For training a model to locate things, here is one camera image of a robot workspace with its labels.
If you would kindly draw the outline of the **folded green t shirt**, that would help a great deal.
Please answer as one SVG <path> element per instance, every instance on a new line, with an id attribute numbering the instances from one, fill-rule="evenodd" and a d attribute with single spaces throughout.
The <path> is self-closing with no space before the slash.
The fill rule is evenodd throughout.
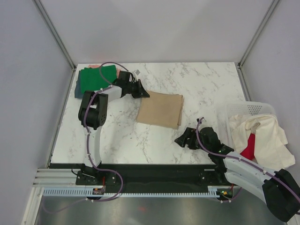
<path id="1" fill-rule="evenodd" d="M 114 65 L 103 66 L 101 69 L 84 68 L 80 70 L 80 91 L 98 91 L 108 87 L 117 78 L 117 69 Z"/>

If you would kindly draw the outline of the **white plastic basket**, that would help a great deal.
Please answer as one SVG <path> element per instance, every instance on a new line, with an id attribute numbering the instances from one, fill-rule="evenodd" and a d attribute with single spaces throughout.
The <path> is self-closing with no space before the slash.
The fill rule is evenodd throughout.
<path id="1" fill-rule="evenodd" d="M 228 133 L 229 146 L 234 148 L 232 134 L 229 125 L 229 119 L 234 115 L 259 115 L 259 114 L 273 114 L 276 116 L 274 108 L 267 103 L 253 102 L 253 101 L 237 101 L 228 102 L 225 105 L 225 121 Z"/>

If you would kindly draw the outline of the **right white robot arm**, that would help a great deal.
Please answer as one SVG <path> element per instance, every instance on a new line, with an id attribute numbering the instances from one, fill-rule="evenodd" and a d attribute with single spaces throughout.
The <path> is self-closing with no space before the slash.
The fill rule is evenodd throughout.
<path id="1" fill-rule="evenodd" d="M 214 176 L 217 183 L 223 185 L 229 182 L 247 190 L 262 200 L 282 222 L 288 222 L 299 214 L 300 187 L 287 170 L 274 171 L 246 159 L 221 143 L 211 127 L 201 130 L 188 127 L 174 141 L 181 147 L 207 152 L 220 169 Z"/>

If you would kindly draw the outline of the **cream t shirt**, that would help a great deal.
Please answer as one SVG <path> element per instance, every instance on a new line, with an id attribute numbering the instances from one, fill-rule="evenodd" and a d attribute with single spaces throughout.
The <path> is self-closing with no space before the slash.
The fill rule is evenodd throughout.
<path id="1" fill-rule="evenodd" d="M 238 153 L 246 149 L 250 135 L 255 135 L 254 157 L 261 166 L 278 171 L 296 163 L 286 147 L 285 131 L 278 125 L 275 115 L 234 115 L 229 118 L 229 128 Z"/>

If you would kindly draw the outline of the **red t shirt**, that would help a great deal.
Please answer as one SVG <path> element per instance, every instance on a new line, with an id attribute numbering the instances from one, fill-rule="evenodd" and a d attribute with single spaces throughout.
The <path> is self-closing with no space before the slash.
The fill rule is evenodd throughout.
<path id="1" fill-rule="evenodd" d="M 255 134 L 250 134 L 247 146 L 240 154 L 249 160 L 253 160 L 255 158 Z"/>

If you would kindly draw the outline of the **aluminium frame post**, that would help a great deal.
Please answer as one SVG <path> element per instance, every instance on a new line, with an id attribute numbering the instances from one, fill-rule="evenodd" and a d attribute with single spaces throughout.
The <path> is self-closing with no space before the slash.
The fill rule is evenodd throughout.
<path id="1" fill-rule="evenodd" d="M 51 35 L 53 36 L 55 42 L 57 43 L 58 47 L 60 48 L 61 52 L 63 53 L 63 56 L 67 60 L 69 66 L 72 68 L 73 71 L 76 69 L 76 65 L 74 61 L 72 60 L 68 50 L 66 49 L 66 46 L 64 45 L 59 33 L 57 32 L 57 29 L 55 28 L 46 8 L 44 7 L 41 0 L 33 0 L 32 1 L 34 5 L 36 6 L 38 12 L 40 13 L 42 19 L 46 23 Z"/>
<path id="2" fill-rule="evenodd" d="M 241 59 L 239 60 L 238 63 L 236 63 L 237 68 L 239 70 L 241 70 L 242 66 L 244 65 L 244 63 L 246 62 L 249 54 L 251 53 L 253 47 L 255 46 L 258 38 L 260 37 L 260 35 L 262 34 L 263 30 L 265 29 L 265 27 L 267 26 L 267 23 L 269 22 L 269 20 L 271 19 L 273 13 L 275 12 L 275 10 L 277 9 L 277 7 L 279 6 L 279 4 L 281 3 L 281 0 L 272 0 L 271 4 L 269 5 L 266 13 L 264 14 L 261 22 L 259 23 L 259 26 L 257 27 L 254 35 L 252 36 L 245 52 L 243 53 Z"/>

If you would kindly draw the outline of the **folded pink t shirt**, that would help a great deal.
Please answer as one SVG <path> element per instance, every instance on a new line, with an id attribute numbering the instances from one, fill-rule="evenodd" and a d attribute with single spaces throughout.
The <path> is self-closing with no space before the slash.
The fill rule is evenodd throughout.
<path id="1" fill-rule="evenodd" d="M 99 68 L 99 67 L 100 67 L 100 65 L 98 65 L 98 64 L 95 64 L 95 65 L 94 65 L 94 64 L 93 64 L 93 65 L 92 65 L 92 64 L 89 64 L 89 65 L 88 65 L 88 68 Z M 118 69 L 118 68 L 116 69 L 116 75 L 117 75 L 117 78 L 118 78 L 119 75 L 120 75 L 120 69 Z"/>

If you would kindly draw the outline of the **folded blue t shirt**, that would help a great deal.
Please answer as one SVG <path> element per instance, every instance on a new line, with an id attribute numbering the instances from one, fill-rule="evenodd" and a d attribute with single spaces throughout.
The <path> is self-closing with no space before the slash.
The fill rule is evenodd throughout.
<path id="1" fill-rule="evenodd" d="M 82 91 L 81 91 L 81 71 L 79 71 L 79 73 L 78 73 L 78 78 L 77 78 L 77 81 L 76 81 L 74 94 L 75 94 L 75 98 L 77 98 L 77 99 L 82 99 L 83 98 L 83 94 L 82 94 Z"/>

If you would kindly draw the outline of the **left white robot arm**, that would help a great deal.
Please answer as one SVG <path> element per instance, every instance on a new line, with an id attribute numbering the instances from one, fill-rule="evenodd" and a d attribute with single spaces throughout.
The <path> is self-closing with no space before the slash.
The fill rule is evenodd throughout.
<path id="1" fill-rule="evenodd" d="M 133 73 L 120 71 L 114 81 L 104 88 L 83 94 L 78 119 L 85 129 L 86 156 L 80 171 L 77 173 L 76 185 L 104 185 L 108 171 L 101 171 L 100 134 L 107 118 L 108 103 L 130 94 L 132 98 L 149 98 L 141 80 Z"/>

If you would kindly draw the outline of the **tan t shirt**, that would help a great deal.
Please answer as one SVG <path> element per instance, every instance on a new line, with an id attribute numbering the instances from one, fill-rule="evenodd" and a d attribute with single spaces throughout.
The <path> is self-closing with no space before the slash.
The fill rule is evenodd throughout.
<path id="1" fill-rule="evenodd" d="M 136 121 L 143 124 L 178 129 L 181 125 L 183 96 L 148 91 L 142 98 Z"/>

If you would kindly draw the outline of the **left aluminium frame post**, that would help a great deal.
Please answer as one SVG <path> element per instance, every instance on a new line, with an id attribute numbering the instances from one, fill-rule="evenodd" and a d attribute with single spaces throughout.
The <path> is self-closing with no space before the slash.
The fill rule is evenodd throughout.
<path id="1" fill-rule="evenodd" d="M 59 33 L 57 32 L 57 29 L 55 28 L 46 8 L 44 7 L 41 0 L 33 0 L 32 1 L 34 5 L 36 6 L 38 12 L 40 13 L 42 19 L 46 23 L 51 35 L 53 36 L 55 42 L 57 43 L 58 47 L 60 48 L 61 52 L 63 53 L 63 56 L 67 60 L 69 66 L 72 68 L 73 71 L 76 69 L 76 65 L 74 61 L 72 60 L 68 50 L 66 49 L 66 46 L 64 45 Z"/>

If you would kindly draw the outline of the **right aluminium frame post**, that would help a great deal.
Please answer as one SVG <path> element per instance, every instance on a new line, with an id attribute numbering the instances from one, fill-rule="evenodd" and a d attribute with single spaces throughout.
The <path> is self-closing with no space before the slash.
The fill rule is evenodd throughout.
<path id="1" fill-rule="evenodd" d="M 237 68 L 239 70 L 241 70 L 242 66 L 244 65 L 244 63 L 246 62 L 249 54 L 251 53 L 253 47 L 255 46 L 258 38 L 260 37 L 260 35 L 262 34 L 263 30 L 265 29 L 265 27 L 267 26 L 267 23 L 269 22 L 269 20 L 271 19 L 273 13 L 275 12 L 275 10 L 277 9 L 277 7 L 279 6 L 279 4 L 281 3 L 281 0 L 272 0 L 271 4 L 269 5 L 266 13 L 264 14 L 261 22 L 259 23 L 259 26 L 257 27 L 254 35 L 252 36 L 245 52 L 243 53 L 241 59 L 239 60 L 238 63 L 236 63 Z"/>

